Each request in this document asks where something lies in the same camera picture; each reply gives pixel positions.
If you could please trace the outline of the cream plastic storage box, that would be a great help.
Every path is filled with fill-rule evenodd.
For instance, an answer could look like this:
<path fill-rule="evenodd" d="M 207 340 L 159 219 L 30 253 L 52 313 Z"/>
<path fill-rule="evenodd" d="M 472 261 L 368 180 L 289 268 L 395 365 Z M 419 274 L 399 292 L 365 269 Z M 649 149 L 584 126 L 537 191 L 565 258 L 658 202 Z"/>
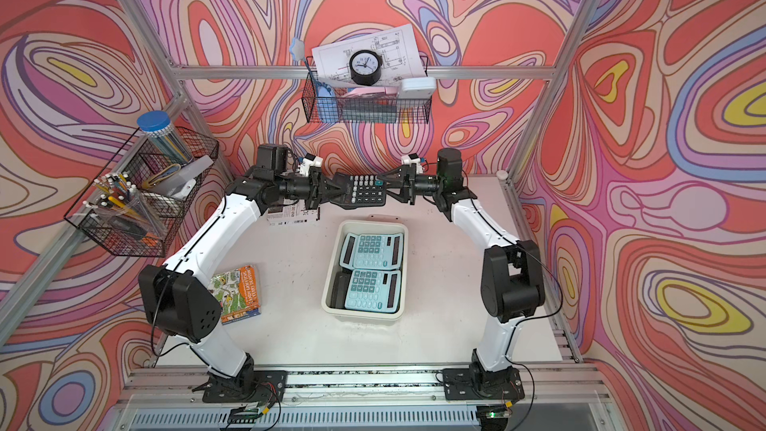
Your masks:
<path fill-rule="evenodd" d="M 395 323 L 404 313 L 409 231 L 394 221 L 344 221 L 321 305 L 339 320 Z"/>

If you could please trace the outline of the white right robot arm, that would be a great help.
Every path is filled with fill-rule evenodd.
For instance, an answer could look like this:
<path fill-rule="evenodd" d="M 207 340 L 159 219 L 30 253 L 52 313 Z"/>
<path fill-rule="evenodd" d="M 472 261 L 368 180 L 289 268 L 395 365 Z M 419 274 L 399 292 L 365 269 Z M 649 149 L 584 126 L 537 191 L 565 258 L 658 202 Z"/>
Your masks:
<path fill-rule="evenodd" d="M 420 160 L 410 156 L 377 179 L 400 203 L 413 205 L 419 197 L 431 201 L 483 252 L 480 295 L 488 321 L 473 351 L 468 376 L 446 376 L 444 384 L 469 384 L 484 395 L 507 384 L 519 390 L 513 351 L 523 327 L 538 317 L 547 297 L 538 246 L 512 235 L 486 214 L 468 185 L 462 154 L 456 149 L 438 152 L 433 175 L 423 173 Z"/>

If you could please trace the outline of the teal calculator with display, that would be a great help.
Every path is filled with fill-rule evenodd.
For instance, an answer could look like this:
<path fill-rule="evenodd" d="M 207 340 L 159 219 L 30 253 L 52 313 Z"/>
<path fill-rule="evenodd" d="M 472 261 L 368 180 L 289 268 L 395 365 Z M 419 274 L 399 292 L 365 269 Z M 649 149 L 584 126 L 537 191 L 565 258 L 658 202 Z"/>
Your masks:
<path fill-rule="evenodd" d="M 355 269 L 345 295 L 344 307 L 363 312 L 397 313 L 402 285 L 401 271 Z"/>

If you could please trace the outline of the light blue calculator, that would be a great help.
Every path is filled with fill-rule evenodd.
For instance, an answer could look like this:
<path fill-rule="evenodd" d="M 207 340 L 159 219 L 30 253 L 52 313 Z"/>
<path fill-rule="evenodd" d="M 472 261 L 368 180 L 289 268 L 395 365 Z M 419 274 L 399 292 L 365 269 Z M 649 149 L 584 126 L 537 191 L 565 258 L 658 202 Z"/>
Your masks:
<path fill-rule="evenodd" d="M 343 269 L 365 271 L 396 271 L 403 263 L 403 233 L 348 233 L 339 255 Z"/>

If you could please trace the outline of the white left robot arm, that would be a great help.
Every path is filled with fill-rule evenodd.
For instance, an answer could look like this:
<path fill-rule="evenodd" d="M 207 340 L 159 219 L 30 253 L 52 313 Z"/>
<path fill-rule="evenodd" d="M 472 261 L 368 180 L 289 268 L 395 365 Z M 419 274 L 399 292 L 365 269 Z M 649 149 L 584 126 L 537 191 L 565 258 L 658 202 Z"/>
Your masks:
<path fill-rule="evenodd" d="M 257 163 L 233 180 L 217 210 L 162 265 L 148 265 L 139 287 L 151 333 L 179 337 L 223 379 L 245 375 L 249 355 L 235 344 L 221 323 L 221 305 L 209 285 L 239 237 L 269 208 L 302 201 L 309 210 L 342 197 L 345 189 L 323 174 L 319 157 L 308 155 L 298 171 L 289 169 L 288 147 L 260 146 Z"/>

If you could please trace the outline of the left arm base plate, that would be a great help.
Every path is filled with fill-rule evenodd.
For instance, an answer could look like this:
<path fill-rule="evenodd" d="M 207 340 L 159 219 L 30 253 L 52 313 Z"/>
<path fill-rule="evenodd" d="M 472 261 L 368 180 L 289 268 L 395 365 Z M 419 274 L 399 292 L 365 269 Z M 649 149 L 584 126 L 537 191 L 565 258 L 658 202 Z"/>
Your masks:
<path fill-rule="evenodd" d="M 204 403 L 273 403 L 283 400 L 287 376 L 284 370 L 245 370 L 235 378 L 210 373 L 195 391 L 203 391 Z"/>

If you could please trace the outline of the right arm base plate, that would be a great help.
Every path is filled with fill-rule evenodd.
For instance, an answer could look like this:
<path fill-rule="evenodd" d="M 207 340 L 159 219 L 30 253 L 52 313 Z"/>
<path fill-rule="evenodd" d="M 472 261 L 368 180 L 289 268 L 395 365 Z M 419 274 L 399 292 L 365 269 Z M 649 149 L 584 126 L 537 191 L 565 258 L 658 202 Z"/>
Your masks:
<path fill-rule="evenodd" d="M 474 368 L 445 368 L 440 371 L 448 401 L 489 401 L 517 403 L 526 398 L 520 373 L 514 367 L 490 372 Z"/>

